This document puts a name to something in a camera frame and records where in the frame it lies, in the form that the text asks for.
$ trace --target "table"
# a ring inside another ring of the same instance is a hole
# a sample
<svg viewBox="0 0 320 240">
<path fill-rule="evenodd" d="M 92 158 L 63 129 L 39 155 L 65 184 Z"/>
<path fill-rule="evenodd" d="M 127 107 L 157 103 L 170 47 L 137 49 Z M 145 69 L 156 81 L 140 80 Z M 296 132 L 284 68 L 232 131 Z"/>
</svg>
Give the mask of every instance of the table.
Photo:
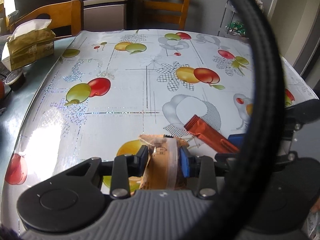
<svg viewBox="0 0 320 240">
<path fill-rule="evenodd" d="M 23 72 L 26 83 L 20 90 L 12 92 L 2 105 L 6 107 L 6 111 L 0 116 L 0 189 L 2 189 L 4 175 L 29 105 L 47 73 L 73 40 L 74 37 L 55 41 L 54 55 L 42 58 L 25 67 Z"/>
<path fill-rule="evenodd" d="M 317 98 L 282 60 L 286 106 Z M 191 153 L 213 157 L 184 125 L 196 114 L 226 138 L 245 133 L 252 96 L 252 53 L 240 41 L 172 30 L 81 32 L 28 110 L 13 155 L 19 174 L 3 187 L 1 222 L 21 232 L 15 204 L 25 189 L 93 156 L 135 154 L 143 133 L 184 138 Z"/>
</svg>

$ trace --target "snack package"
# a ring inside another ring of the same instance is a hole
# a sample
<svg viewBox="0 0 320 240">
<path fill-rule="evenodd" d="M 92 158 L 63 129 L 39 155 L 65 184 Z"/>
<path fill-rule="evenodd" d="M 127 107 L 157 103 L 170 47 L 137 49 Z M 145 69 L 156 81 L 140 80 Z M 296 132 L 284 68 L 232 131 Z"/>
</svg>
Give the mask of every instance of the snack package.
<svg viewBox="0 0 320 240">
<path fill-rule="evenodd" d="M 189 144 L 179 138 L 163 135 L 140 135 L 149 148 L 149 160 L 142 176 L 140 189 L 183 189 L 186 180 L 179 165 L 178 148 Z"/>
<path fill-rule="evenodd" d="M 13 71 L 54 53 L 51 20 L 35 19 L 19 25 L 5 44 L 2 63 Z"/>
<path fill-rule="evenodd" d="M 199 116 L 194 115 L 184 126 L 191 134 L 209 145 L 218 153 L 238 153 L 239 149 L 208 125 Z"/>
</svg>

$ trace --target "blue object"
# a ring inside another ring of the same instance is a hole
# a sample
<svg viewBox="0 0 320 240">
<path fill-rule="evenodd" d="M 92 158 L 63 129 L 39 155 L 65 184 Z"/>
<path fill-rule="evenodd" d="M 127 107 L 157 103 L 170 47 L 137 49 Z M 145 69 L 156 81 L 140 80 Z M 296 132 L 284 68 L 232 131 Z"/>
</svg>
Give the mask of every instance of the blue object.
<svg viewBox="0 0 320 240">
<path fill-rule="evenodd" d="M 183 147 L 179 148 L 180 153 L 180 166 L 182 170 L 183 177 L 189 178 L 190 177 L 190 164 L 189 164 L 189 158 L 188 153 L 185 152 Z"/>
<path fill-rule="evenodd" d="M 245 133 L 230 134 L 228 137 L 229 142 L 234 146 L 241 148 Z"/>
</svg>

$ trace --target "chair backrest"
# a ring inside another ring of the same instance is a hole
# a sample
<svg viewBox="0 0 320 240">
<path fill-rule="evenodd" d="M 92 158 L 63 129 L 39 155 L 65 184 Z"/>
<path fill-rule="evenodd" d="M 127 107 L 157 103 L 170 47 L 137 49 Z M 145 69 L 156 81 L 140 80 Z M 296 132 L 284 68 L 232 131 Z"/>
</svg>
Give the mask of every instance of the chair backrest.
<svg viewBox="0 0 320 240">
<path fill-rule="evenodd" d="M 71 26 L 71 35 L 76 36 L 83 30 L 83 1 L 72 0 L 70 2 L 50 4 L 42 6 L 31 13 L 25 15 L 20 20 L 10 26 L 10 32 L 20 24 L 36 19 L 41 14 L 48 14 L 52 22 L 48 26 L 50 29 L 55 29 L 63 26 Z"/>
<path fill-rule="evenodd" d="M 173 23 L 179 25 L 179 30 L 184 29 L 186 18 L 188 15 L 188 7 L 190 0 L 182 0 L 183 3 L 161 2 L 161 1 L 144 1 L 138 0 L 142 5 L 141 18 L 144 21 L 157 21 L 163 23 Z M 152 10 L 165 10 L 180 12 L 181 15 L 168 15 L 168 14 L 151 14 L 146 13 L 145 9 Z"/>
</svg>

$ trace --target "tissue box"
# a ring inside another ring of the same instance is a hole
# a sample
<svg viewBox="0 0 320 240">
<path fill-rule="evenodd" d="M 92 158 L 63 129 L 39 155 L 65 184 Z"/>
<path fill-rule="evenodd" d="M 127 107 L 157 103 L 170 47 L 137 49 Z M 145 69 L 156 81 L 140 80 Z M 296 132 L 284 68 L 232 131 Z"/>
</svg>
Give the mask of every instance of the tissue box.
<svg viewBox="0 0 320 240">
<path fill-rule="evenodd" d="M 32 21 L 30 22 L 31 24 L 29 25 L 31 25 L 31 27 L 29 26 L 28 28 L 43 27 L 43 25 L 38 27 L 37 23 L 34 25 Z M 13 71 L 42 57 L 53 54 L 53 40 L 55 36 L 54 32 L 47 28 L 47 26 L 41 29 L 33 29 L 31 31 L 26 30 L 26 28 L 25 30 L 21 28 L 20 33 L 19 31 L 13 33 L 12 37 L 5 44 L 2 52 L 2 63 L 7 69 Z"/>
</svg>

